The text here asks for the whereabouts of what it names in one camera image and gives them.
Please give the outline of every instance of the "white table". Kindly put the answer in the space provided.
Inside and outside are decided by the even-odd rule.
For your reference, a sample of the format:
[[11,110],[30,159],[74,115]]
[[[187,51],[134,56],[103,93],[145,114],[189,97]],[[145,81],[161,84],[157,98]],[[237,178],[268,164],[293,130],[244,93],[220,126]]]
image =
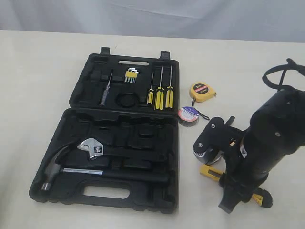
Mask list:
[[[262,82],[263,73],[287,57],[305,64],[301,43],[0,31],[0,228],[304,228],[304,149],[286,156],[262,185],[273,195],[271,209],[250,201],[228,215],[218,208],[221,188],[199,174],[201,164],[192,154],[207,124],[203,119],[180,126],[180,201],[174,214],[32,200],[28,190],[45,150],[88,55],[101,46],[139,57],[170,51],[180,62],[180,106],[191,104],[191,83],[207,82],[217,97],[196,107],[210,117],[234,115],[233,126],[241,129],[275,93]],[[288,72],[285,82],[305,89],[299,75]]]

